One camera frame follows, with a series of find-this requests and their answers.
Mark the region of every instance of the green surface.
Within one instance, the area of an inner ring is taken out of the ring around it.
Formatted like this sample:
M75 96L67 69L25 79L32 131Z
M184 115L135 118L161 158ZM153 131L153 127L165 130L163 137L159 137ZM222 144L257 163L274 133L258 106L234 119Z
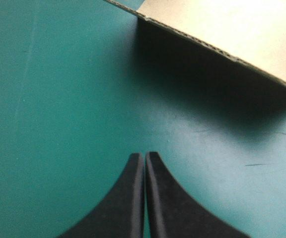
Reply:
M172 92L135 66L136 27L102 0L0 1L0 238L60 234L150 150L220 218L286 237L286 110Z

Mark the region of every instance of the corrugated cardboard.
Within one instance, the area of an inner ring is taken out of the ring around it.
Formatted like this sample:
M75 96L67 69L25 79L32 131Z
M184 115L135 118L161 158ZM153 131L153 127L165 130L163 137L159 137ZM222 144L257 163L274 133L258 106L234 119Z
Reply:
M106 1L286 87L286 0Z

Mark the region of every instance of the teal cutting mat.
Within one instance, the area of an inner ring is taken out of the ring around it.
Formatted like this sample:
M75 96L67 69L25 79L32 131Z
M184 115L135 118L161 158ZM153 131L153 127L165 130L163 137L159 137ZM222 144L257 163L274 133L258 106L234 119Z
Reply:
M221 219L286 237L286 110L173 90L136 28L102 0L0 1L0 238L57 236L150 150Z

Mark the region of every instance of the black plastic piece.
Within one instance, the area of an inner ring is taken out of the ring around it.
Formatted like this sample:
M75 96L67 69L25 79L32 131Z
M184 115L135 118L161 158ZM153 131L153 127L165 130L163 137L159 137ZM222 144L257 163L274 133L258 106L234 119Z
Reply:
M152 238L248 238L226 224L178 184L157 152L146 155L146 197Z
M144 160L132 154L104 199L60 238L142 238Z

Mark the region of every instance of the scratch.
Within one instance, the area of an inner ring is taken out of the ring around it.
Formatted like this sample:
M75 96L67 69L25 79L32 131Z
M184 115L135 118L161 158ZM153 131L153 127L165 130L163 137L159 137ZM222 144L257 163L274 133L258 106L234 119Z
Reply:
M284 132L274 132L274 134L286 135L286 133L284 133Z
M250 165L245 165L245 166L259 166L259 165L268 165L268 164L250 164Z
M14 115L15 128L14 128L14 133L16 133L17 130L18 130L19 105L20 105L20 101L21 101L21 98L22 98L22 95L23 95L24 85L25 85L25 82L27 81L26 78L27 78L27 73L28 73L28 69L29 69L29 63L31 62L31 59L32 59L33 47L34 47L34 44L35 44L35 33L36 33L36 28L37 28L38 12L39 12L39 1L37 0L35 2L34 20L33 20L33 26L32 26L32 31L31 31L31 35L30 35L30 44L29 44L28 54L27 54L27 58L26 58L26 62L25 62L25 68L24 68L24 72L23 72L22 81L21 81L21 84L20 84L20 91L19 91L19 96L18 96L18 99L17 99L16 109L15 109L15 115Z

